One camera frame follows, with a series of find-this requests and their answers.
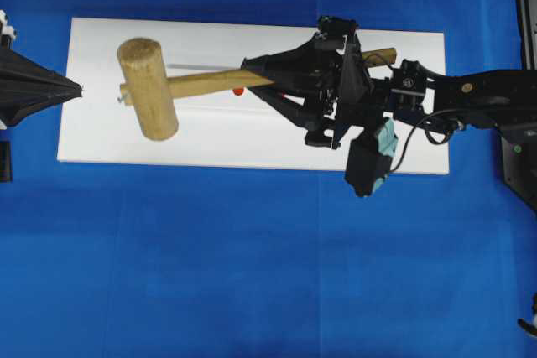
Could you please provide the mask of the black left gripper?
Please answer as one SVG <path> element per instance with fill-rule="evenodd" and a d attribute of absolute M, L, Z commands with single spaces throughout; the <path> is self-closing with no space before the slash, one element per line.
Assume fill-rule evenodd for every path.
<path fill-rule="evenodd" d="M 1 90 L 1 121 L 7 127 L 18 125 L 25 117 L 52 106 L 82 97 L 81 86 L 48 70 L 11 50 L 17 30 L 9 24 L 8 15 L 0 10 L 1 78 L 53 86 L 27 86 Z"/>

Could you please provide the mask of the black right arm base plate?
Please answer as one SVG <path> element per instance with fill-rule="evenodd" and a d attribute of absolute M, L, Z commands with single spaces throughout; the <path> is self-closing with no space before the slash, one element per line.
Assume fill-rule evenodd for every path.
<path fill-rule="evenodd" d="M 536 123 L 502 126 L 504 183 L 536 212 Z"/>

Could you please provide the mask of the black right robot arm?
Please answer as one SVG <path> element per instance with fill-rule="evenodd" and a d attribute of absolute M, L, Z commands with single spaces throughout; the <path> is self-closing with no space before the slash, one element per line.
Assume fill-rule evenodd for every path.
<path fill-rule="evenodd" d="M 297 127 L 305 143 L 337 149 L 351 127 L 371 130 L 388 112 L 396 121 L 450 136 L 471 125 L 496 129 L 509 143 L 536 141 L 535 70 L 436 74 L 403 60 L 386 79 L 368 63 L 387 57 L 361 50 L 354 20 L 322 16 L 296 49 L 245 59 L 242 69 L 267 79 L 253 93 Z"/>

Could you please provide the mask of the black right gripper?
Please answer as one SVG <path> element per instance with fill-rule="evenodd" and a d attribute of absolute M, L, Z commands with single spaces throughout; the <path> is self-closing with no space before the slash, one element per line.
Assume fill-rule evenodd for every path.
<path fill-rule="evenodd" d="M 355 20 L 321 16 L 313 39 L 292 50 L 244 59 L 241 68 L 278 84 L 317 84 L 320 100 L 306 96 L 302 104 L 276 86 L 250 91 L 306 129 L 306 145 L 337 149 L 351 127 L 371 132 L 383 123 L 382 108 L 373 104 L 376 87 L 368 70 L 392 64 L 391 48 L 362 52 Z"/>

